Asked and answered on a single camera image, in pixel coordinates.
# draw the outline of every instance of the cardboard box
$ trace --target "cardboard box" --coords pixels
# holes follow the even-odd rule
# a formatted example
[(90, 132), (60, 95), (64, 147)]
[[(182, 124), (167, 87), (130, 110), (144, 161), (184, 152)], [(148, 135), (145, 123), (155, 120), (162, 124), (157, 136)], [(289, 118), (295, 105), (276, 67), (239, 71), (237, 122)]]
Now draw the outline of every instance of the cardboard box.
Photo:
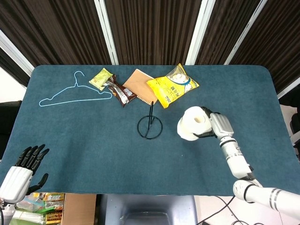
[(94, 225), (96, 196), (66, 194), (61, 225)]

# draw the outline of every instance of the brown snack package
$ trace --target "brown snack package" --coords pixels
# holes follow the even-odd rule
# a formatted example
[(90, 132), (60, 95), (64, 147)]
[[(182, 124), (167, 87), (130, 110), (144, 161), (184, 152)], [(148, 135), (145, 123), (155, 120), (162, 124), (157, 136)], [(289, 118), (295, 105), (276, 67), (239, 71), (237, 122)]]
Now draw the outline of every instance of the brown snack package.
[(61, 222), (62, 212), (52, 212), (46, 214), (46, 224), (57, 224)]
[(105, 82), (105, 86), (108, 86), (108, 89), (121, 102), (123, 107), (136, 98), (135, 93), (117, 83), (115, 74), (108, 78)]

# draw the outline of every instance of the table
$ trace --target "table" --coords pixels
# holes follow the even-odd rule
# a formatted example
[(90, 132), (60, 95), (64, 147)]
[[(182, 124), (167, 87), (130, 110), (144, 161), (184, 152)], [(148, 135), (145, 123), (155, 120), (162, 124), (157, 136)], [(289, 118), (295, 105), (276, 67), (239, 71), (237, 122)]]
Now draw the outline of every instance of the table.
[[(189, 142), (177, 134), (177, 122), (189, 107), (206, 106), (226, 115), (246, 160), (265, 187), (300, 194), (299, 164), (289, 140), (268, 70), (261, 66), (185, 66), (200, 83), (167, 109), (159, 102), (153, 115), (164, 129), (154, 140), (141, 138), (138, 120), (149, 105), (134, 99), (124, 108), (113, 96), (98, 101), (40, 107), (39, 102), (88, 81), (103, 67), (123, 84), (138, 68), (159, 77), (174, 66), (39, 66), (30, 79), (5, 155), (0, 180), (28, 146), (46, 144), (34, 176), (49, 178), (41, 191), (149, 195), (232, 195), (232, 176), (219, 141), (213, 137)], [(63, 101), (96, 98), (89, 89), (66, 90)]]

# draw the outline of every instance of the chocolate bar wrapper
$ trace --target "chocolate bar wrapper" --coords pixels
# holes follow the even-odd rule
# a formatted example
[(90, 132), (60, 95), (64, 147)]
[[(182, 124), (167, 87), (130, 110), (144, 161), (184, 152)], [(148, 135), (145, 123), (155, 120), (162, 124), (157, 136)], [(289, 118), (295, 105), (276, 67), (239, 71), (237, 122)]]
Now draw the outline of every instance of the chocolate bar wrapper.
[(115, 74), (108, 78), (105, 86), (108, 86), (108, 89), (121, 102), (123, 107), (136, 98), (135, 93), (117, 83)]

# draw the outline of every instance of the metal stand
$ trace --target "metal stand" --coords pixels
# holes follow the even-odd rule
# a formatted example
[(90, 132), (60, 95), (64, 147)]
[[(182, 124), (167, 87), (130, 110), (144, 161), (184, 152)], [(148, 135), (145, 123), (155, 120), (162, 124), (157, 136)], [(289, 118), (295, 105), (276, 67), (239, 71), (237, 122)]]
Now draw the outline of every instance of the metal stand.
[[(148, 139), (148, 140), (157, 138), (158, 136), (160, 136), (161, 132), (163, 132), (163, 124), (162, 124), (162, 122), (160, 121), (159, 118), (157, 118), (156, 116), (153, 116), (152, 114), (153, 114), (153, 101), (151, 102), (149, 115), (142, 117), (142, 118), (138, 121), (137, 126), (136, 126), (137, 132), (139, 133), (139, 135), (140, 135), (141, 137), (145, 138), (145, 139)], [(149, 118), (149, 119), (148, 119), (148, 129), (147, 129), (146, 134), (145, 134), (145, 135), (142, 135), (141, 132), (140, 132), (140, 130), (139, 130), (140, 122), (141, 122), (143, 119), (147, 118), (147, 117)], [(159, 121), (159, 123), (160, 123), (160, 131), (159, 131), (158, 135), (156, 135), (156, 136), (154, 136), (154, 137), (147, 137), (147, 135), (148, 135), (148, 133), (149, 133), (150, 125), (152, 125), (152, 123), (153, 123), (154, 120), (158, 120), (158, 121)]]

